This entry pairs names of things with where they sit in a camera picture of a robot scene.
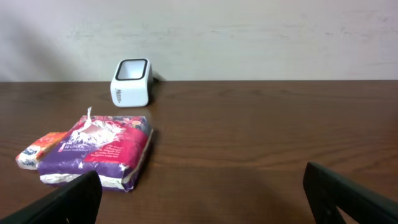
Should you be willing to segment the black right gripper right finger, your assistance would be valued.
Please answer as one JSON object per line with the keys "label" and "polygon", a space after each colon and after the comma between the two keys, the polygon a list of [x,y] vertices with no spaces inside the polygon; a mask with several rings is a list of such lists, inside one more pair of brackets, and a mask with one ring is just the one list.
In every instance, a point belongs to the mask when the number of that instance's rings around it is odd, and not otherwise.
{"label": "black right gripper right finger", "polygon": [[315,162],[308,162],[303,188],[316,223],[344,223],[340,210],[358,223],[397,223],[397,202]]}

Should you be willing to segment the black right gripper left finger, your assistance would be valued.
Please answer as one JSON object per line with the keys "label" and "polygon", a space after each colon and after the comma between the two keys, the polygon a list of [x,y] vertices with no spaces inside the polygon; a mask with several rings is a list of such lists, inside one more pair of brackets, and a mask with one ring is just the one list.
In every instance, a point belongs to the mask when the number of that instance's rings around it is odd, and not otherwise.
{"label": "black right gripper left finger", "polygon": [[38,201],[3,218],[1,223],[95,223],[102,197],[96,171],[80,175]]}

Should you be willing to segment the small orange tissue packet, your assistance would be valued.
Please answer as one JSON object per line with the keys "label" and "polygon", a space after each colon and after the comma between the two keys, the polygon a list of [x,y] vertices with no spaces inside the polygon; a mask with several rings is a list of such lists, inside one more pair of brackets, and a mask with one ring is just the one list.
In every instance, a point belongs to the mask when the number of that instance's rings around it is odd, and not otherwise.
{"label": "small orange tissue packet", "polygon": [[67,132],[50,132],[25,148],[16,157],[17,165],[21,169],[37,170],[38,163],[52,150],[67,134]]}

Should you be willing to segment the purple red tissue pack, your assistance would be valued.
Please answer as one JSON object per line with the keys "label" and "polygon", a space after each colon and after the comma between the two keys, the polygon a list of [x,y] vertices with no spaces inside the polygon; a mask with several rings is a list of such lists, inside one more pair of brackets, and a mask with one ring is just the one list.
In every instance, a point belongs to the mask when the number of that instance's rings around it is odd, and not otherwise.
{"label": "purple red tissue pack", "polygon": [[82,116],[38,163],[40,180],[63,185],[96,171],[104,189],[134,189],[153,129],[145,116]]}

